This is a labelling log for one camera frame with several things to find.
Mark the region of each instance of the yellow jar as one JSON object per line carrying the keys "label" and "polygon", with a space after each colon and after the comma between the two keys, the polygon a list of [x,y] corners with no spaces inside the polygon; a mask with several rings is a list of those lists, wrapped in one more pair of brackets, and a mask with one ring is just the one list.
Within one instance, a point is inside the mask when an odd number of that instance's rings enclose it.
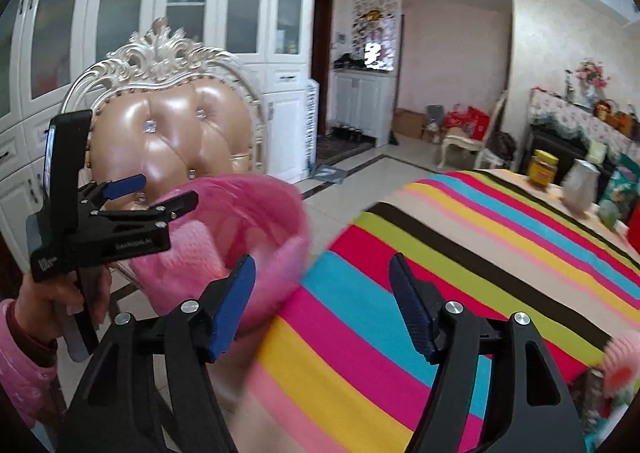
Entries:
{"label": "yellow jar", "polygon": [[542,189],[554,181],[558,171],[558,157],[537,149],[529,163],[529,182]]}

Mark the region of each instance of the pink sleeve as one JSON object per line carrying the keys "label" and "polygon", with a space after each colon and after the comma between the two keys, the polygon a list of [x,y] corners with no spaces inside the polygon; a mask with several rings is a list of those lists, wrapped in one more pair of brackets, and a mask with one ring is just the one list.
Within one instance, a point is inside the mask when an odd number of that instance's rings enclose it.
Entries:
{"label": "pink sleeve", "polygon": [[15,344],[6,323],[6,311],[12,300],[0,303],[0,384],[9,400],[29,427],[45,405],[45,392],[56,376],[55,368],[40,368]]}

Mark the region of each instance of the colorful striped fabric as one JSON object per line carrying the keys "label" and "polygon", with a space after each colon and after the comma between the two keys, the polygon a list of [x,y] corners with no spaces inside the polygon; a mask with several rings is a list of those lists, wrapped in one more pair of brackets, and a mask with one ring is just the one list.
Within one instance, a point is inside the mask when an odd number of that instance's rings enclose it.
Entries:
{"label": "colorful striped fabric", "polygon": [[[640,257],[593,216],[504,170],[433,176],[362,213],[279,312],[236,410],[239,451],[404,451],[436,368],[390,293],[398,251],[477,315],[529,314],[568,381],[640,327]],[[460,451],[478,444],[490,372],[480,357]]]}

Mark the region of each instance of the jar lid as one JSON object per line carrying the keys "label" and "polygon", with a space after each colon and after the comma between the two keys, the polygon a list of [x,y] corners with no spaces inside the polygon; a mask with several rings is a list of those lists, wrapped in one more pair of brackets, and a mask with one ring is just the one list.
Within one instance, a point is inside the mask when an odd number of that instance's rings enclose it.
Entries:
{"label": "jar lid", "polygon": [[533,152],[533,155],[535,157],[537,157],[538,159],[542,160],[542,162],[549,164],[551,166],[557,166],[558,165],[558,157],[556,157],[555,155],[551,155],[550,153],[547,153],[546,151],[542,151],[541,149],[537,149]]}

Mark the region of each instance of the pink plush basket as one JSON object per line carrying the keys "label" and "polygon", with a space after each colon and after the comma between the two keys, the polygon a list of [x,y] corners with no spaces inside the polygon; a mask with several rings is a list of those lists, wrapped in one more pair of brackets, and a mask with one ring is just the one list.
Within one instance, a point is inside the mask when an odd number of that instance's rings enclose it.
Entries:
{"label": "pink plush basket", "polygon": [[164,315],[198,298],[214,279],[228,276],[249,253],[257,277],[239,334],[272,316],[298,287],[309,251],[309,229],[300,192],[269,176],[198,178],[160,199],[194,190],[197,208],[170,224],[172,248],[131,260],[154,310]]}

